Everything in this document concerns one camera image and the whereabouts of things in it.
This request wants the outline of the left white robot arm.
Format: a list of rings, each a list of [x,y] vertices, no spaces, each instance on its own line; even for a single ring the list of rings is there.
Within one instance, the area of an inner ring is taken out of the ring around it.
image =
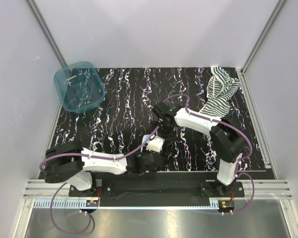
[[[164,139],[157,137],[144,144],[140,152],[124,155],[95,152],[84,148],[80,141],[70,142],[47,150],[40,169],[46,183],[68,183],[84,195],[93,196],[97,192],[93,172],[142,175],[160,171],[163,144]]]

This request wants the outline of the light blue towel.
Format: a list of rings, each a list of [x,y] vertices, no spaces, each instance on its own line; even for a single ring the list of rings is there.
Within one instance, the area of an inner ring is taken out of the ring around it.
[[[150,142],[150,139],[151,139],[150,134],[144,135],[142,138],[142,146],[146,146]]]

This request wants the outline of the black white striped towel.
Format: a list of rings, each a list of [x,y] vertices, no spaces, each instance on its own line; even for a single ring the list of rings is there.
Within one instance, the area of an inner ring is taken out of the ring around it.
[[[229,101],[240,86],[238,78],[231,77],[222,67],[212,66],[207,85],[207,100],[200,113],[222,118],[229,112]]]

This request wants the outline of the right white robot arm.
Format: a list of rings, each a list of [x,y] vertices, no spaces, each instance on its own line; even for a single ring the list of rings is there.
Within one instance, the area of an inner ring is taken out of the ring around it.
[[[237,160],[246,148],[246,139],[241,135],[238,122],[232,115],[212,118],[182,107],[156,105],[152,110],[158,117],[162,130],[172,131],[175,127],[185,127],[211,138],[212,149],[220,160],[216,192],[228,196],[233,191],[232,182],[236,178]]]

